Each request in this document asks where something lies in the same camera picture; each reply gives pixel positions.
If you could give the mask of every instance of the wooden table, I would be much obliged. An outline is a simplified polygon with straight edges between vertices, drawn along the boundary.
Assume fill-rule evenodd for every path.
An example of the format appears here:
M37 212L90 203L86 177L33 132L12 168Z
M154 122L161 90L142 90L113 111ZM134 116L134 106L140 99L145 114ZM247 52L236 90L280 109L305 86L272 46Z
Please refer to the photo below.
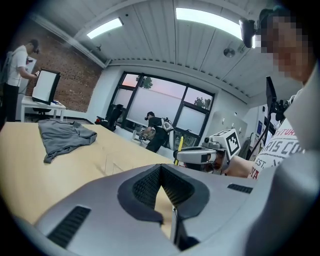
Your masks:
M48 110L54 110L53 111L53 118L56 118L57 111L61 111L60 114L60 121L64 120L64 111L66 109L66 106L60 104L55 104L51 102L50 105L41 103L41 102L35 102L32 100L32 97L30 96L23 96L21 101L21 122L23 123L25 121L25 109L26 108L37 108L37 109L48 109Z
M59 155L46 164L37 123L4 125L0 132L0 192L13 214L33 224L47 209L90 181L132 168L172 163L101 125L84 127L97 132L93 144ZM162 213L161 229L169 237L172 204L162 188L155 210Z

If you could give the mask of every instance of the sky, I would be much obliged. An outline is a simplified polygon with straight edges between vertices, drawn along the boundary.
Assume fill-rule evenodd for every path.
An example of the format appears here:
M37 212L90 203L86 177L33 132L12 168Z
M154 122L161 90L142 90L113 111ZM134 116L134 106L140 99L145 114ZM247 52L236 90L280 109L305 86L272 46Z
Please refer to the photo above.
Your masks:
M124 86L135 87L137 84L136 77L137 75L135 74L127 74L122 84ZM186 89L184 85L157 78L151 78L151 80L153 84L151 90L182 99ZM203 100L211 98L210 95L204 92L189 88L186 92L184 101L194 104L197 97L202 97Z

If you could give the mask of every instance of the black mesh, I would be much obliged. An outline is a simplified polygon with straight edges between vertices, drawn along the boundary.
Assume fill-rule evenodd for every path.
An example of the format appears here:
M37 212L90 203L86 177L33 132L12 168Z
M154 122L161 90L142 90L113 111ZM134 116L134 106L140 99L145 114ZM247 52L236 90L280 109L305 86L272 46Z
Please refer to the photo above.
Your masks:
M253 187L242 186L242 185L233 184L233 183L228 185L227 188L228 189L232 189L232 190L236 190L236 191L239 191L239 192L247 193L247 194L250 194L251 191L253 190Z
M48 239L62 248L66 248L90 211L88 208L76 206L48 235Z
M154 209L157 193L160 189L160 168L137 181L132 188L136 199Z
M161 169L161 186L174 207L178 207L195 192L195 188L174 173Z

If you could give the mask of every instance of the smoke detector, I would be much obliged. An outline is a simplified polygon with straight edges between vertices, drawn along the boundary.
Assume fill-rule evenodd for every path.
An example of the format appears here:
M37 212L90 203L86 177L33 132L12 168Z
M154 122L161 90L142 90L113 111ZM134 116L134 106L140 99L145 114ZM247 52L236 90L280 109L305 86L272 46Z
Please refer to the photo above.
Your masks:
M226 48L226 49L224 49L223 54L227 58L232 58L233 56L235 56L236 52L232 48Z

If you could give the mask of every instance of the brick wall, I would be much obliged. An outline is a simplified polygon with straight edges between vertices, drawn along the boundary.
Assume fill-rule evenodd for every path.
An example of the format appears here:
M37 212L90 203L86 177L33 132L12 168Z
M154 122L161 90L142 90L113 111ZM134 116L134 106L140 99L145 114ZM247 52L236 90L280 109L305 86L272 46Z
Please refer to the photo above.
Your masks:
M31 39L37 39L40 44L40 54L30 55L37 60L33 73L40 68L59 71L61 77L54 99L64 104L68 110L87 112L102 68L32 20L26 20L17 31L10 50L27 44ZM35 82L30 81L26 95L32 95L34 86Z

